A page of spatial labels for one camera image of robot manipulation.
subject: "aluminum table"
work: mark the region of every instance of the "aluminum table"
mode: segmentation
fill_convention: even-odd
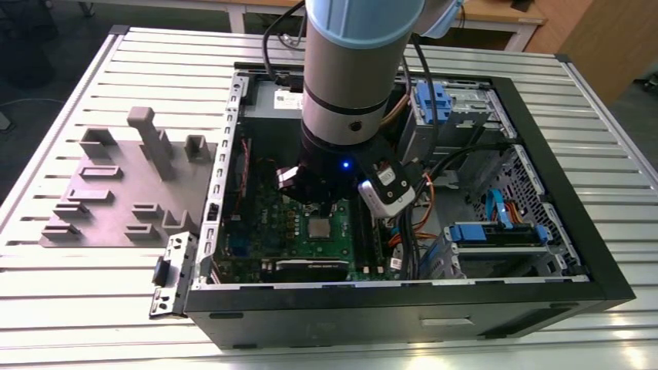
[[[17,368],[194,365],[196,369],[656,368],[658,177],[569,62],[553,55],[426,48],[434,72],[513,79],[639,299],[520,339],[221,351],[189,320],[150,321],[161,248],[45,248],[90,127],[139,140],[151,106],[171,141],[218,142],[234,63],[261,62],[261,36],[115,28],[0,208],[0,364]],[[420,71],[414,50],[406,52]],[[272,42],[276,63],[304,54]]]

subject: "blue drive bracket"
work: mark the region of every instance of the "blue drive bracket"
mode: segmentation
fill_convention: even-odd
[[[424,111],[425,122],[433,124],[433,97],[430,96],[430,87],[426,81],[420,81],[416,85],[417,98],[421,104],[421,110]],[[434,93],[437,94],[437,113],[440,115],[438,122],[445,124],[449,121],[450,113],[453,112],[453,98],[444,90],[444,85],[438,82],[434,83]]]
[[[513,222],[510,221],[510,217],[508,215],[508,211],[505,210],[505,200],[504,194],[498,189],[490,189],[486,193],[486,219],[492,220],[492,214],[494,213],[494,207],[498,212],[500,221],[504,223],[506,229],[514,228]]]

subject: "floor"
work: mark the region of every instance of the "floor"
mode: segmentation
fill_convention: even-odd
[[[97,16],[85,18],[74,2],[55,2],[53,9],[61,36],[43,45],[57,70],[53,82],[38,89],[17,89],[0,80],[0,112],[13,121],[10,129],[0,131],[0,202],[30,161],[42,138],[57,118],[61,104],[54,101],[26,101],[3,106],[5,102],[26,98],[46,98],[65,101],[79,81],[89,63],[103,43],[114,24],[167,29],[229,32],[229,17],[222,12],[206,12],[170,8],[97,5]],[[249,15],[249,33],[262,33],[272,19]],[[296,33],[298,24],[285,25]],[[655,167],[658,167],[658,95],[631,86],[612,107],[624,128]]]

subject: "metal bracket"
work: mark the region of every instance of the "metal bracket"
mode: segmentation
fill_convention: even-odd
[[[200,241],[190,232],[169,238],[154,272],[157,285],[150,318],[187,318],[185,314]]]

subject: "black cable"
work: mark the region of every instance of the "black cable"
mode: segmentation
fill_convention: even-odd
[[[270,79],[277,82],[278,85],[281,85],[285,81],[284,79],[276,74],[274,69],[272,68],[272,63],[270,63],[270,54],[268,53],[268,41],[270,39],[272,33],[276,30],[277,26],[282,23],[282,21],[289,18],[300,9],[301,7],[305,6],[305,1],[302,0],[293,8],[289,9],[289,11],[274,21],[274,23],[268,27],[266,33],[264,34],[264,45],[262,45],[262,51],[264,51],[264,64],[266,65],[266,71],[268,75],[270,76]]]
[[[401,264],[401,280],[408,280],[410,273],[410,250],[409,244],[406,243],[406,210],[402,211],[397,218],[398,232],[401,233],[401,243],[402,243],[402,264]]]
[[[428,82],[428,88],[430,90],[430,103],[433,105],[433,139],[430,140],[430,147],[428,148],[428,154],[425,155],[424,162],[430,164],[433,159],[434,149],[437,148],[440,140],[440,109],[437,107],[437,92],[434,91],[433,74],[430,73],[430,67],[428,60],[425,59],[424,50],[421,49],[421,36],[418,34],[412,35],[412,42],[414,43],[416,52],[420,54],[421,65],[424,66],[425,79]]]
[[[412,242],[412,258],[413,258],[413,264],[412,264],[412,279],[418,280],[420,279],[420,262],[421,262],[421,250],[420,250],[420,241],[416,238],[416,230],[414,230],[414,225],[412,223],[412,217],[414,216],[414,208],[408,207],[408,238],[410,239]]]
[[[408,58],[402,56],[402,72],[405,73],[405,85],[408,95],[412,96],[412,73],[410,73],[410,65],[408,64]]]
[[[281,42],[281,44],[282,44],[282,45],[284,45],[288,49],[294,50],[296,52],[304,52],[304,51],[305,51],[305,49],[302,49],[302,48],[296,48],[293,45],[290,45],[290,44],[286,42],[286,40],[284,39],[284,37],[282,37],[282,36],[284,36],[282,34],[277,35],[277,37],[280,38],[280,42]]]
[[[430,171],[430,178],[433,180],[437,179],[438,175],[446,170],[446,168],[453,164],[453,162],[462,156],[481,151],[481,150],[505,150],[512,146],[512,143],[489,143],[489,144],[478,144],[474,146],[466,146],[465,148],[456,150],[450,153],[444,159],[437,163]]]

